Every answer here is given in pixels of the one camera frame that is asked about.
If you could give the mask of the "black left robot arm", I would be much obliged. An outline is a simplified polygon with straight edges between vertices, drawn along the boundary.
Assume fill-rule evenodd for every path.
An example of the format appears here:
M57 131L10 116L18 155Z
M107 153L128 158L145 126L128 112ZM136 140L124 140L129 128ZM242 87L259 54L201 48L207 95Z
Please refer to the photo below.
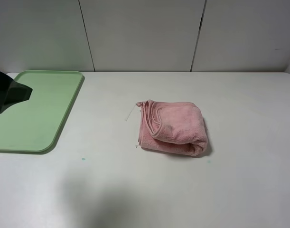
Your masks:
M10 106L27 101L33 89L0 71L0 114Z

